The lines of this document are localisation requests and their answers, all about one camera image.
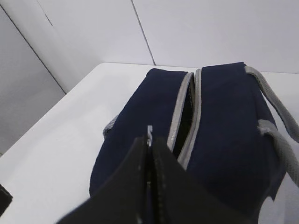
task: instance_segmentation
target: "zipper pull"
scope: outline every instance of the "zipper pull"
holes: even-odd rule
[[[148,125],[148,140],[147,140],[148,147],[151,147],[151,145],[153,143],[153,136],[151,134],[152,132],[153,132],[153,126]]]

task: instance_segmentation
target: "navy blue bag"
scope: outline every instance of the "navy blue bag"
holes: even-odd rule
[[[244,63],[193,73],[152,69],[104,130],[90,178],[93,196],[117,170],[136,137],[153,126],[178,163],[208,193],[257,223],[265,198],[275,198],[287,171],[299,165],[279,134],[261,93],[299,142],[299,128],[263,76]]]

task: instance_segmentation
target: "gray trim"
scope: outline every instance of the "gray trim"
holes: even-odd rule
[[[299,163],[288,141],[278,132],[273,123],[259,120],[259,130],[262,135],[273,137],[275,150],[294,183],[299,187]]]
[[[259,71],[257,71],[252,67],[245,66],[245,71],[246,73],[251,74],[256,78],[261,91],[263,92],[264,96],[267,98],[267,100],[272,104],[274,109],[279,114],[280,118],[282,119],[285,125],[287,132],[289,133],[292,139],[294,139],[296,142],[299,143],[298,124],[296,123],[292,115],[288,112],[288,110],[285,108],[285,106],[282,104],[282,102],[279,100],[279,98],[276,96],[276,94],[273,92],[273,90],[267,83],[266,79]]]
[[[181,122],[185,98],[192,78],[193,78],[193,72],[187,73],[178,91],[178,97],[177,97],[176,105],[173,110],[171,126],[169,129],[169,135],[167,139],[167,146],[169,147],[171,152],[173,151],[174,144],[177,139],[178,128]]]
[[[178,157],[178,162],[186,170],[189,164],[191,153],[193,151],[195,139],[199,129],[201,117],[201,69],[197,69],[195,73],[195,104],[192,118],[192,125],[182,151]]]
[[[104,139],[108,135],[108,132],[113,128],[113,125],[116,122],[117,117],[118,117],[118,115],[116,115],[104,128],[104,130],[103,130]]]

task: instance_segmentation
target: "white table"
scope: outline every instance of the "white table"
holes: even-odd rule
[[[0,224],[53,224],[89,197],[102,129],[154,67],[196,71],[100,64],[0,158],[0,183],[13,196]],[[299,75],[263,74],[299,120]]]

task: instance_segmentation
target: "gray zipper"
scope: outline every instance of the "gray zipper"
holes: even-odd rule
[[[173,115],[172,115],[172,121],[171,126],[169,129],[169,135],[167,139],[167,146],[170,149],[170,151],[173,151],[174,144],[177,139],[178,135],[178,128],[181,123],[181,117],[183,113],[185,98],[187,94],[187,90],[190,84],[191,79],[194,79],[193,72],[189,72],[185,75],[182,84],[178,91],[178,97],[176,101],[176,105],[174,107]]]
[[[178,162],[186,170],[191,153],[194,147],[195,139],[199,129],[201,116],[201,69],[197,69],[195,73],[195,104],[193,111],[192,124],[188,133],[188,136],[184,142],[180,155],[178,156]]]

